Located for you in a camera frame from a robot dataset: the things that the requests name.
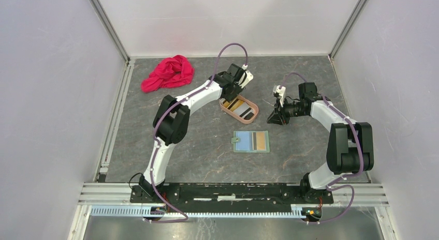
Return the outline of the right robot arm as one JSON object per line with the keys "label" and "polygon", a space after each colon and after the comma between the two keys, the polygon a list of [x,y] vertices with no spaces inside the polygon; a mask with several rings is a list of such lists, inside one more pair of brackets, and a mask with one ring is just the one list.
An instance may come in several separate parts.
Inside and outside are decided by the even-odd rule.
{"label": "right robot arm", "polygon": [[310,116],[329,132],[326,161],[318,169],[304,175],[299,197],[314,202],[320,190],[369,171],[374,166],[373,129],[367,122],[358,122],[337,109],[313,82],[299,84],[299,97],[288,101],[286,88],[273,88],[276,98],[269,124],[286,125],[292,117]]}

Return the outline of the gold card black stripe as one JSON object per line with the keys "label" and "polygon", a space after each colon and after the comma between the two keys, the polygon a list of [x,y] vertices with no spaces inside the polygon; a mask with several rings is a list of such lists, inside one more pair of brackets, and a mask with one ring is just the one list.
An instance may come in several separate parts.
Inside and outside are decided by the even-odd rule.
{"label": "gold card black stripe", "polygon": [[223,106],[224,106],[226,109],[228,109],[229,111],[232,111],[232,112],[233,112],[233,111],[236,110],[238,107],[240,107],[243,103],[244,103],[243,100],[236,98],[236,99],[234,99],[232,102],[225,101],[225,102],[223,103]]}

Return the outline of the pink oval tray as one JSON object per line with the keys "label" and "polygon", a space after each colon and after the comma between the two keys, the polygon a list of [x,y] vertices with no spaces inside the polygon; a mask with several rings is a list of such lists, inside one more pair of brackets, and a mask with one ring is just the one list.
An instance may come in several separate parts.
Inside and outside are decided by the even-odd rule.
{"label": "pink oval tray", "polygon": [[259,113],[258,106],[241,95],[238,95],[231,102],[226,99],[220,99],[219,102],[220,108],[225,113],[243,124],[252,123]]}

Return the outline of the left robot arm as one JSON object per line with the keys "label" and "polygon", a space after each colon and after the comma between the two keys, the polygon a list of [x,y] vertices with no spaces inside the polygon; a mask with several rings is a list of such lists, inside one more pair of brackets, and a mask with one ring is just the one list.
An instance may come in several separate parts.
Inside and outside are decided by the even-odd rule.
{"label": "left robot arm", "polygon": [[248,65],[231,64],[226,71],[209,77],[201,86],[177,97],[165,96],[153,120],[154,149],[139,186],[149,202],[162,198],[160,186],[165,181],[166,168],[175,146],[187,134],[189,118],[198,109],[216,100],[232,101],[252,81]]}

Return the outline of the green card holder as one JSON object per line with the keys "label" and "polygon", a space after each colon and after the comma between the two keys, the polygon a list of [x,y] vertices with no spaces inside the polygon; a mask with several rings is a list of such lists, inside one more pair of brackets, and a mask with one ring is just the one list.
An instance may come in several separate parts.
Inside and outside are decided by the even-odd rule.
{"label": "green card holder", "polygon": [[265,131],[267,135],[268,150],[266,152],[257,152],[252,150],[252,133],[254,131],[256,130],[233,132],[233,137],[231,138],[231,144],[233,145],[234,153],[269,153],[270,152],[268,131]]}

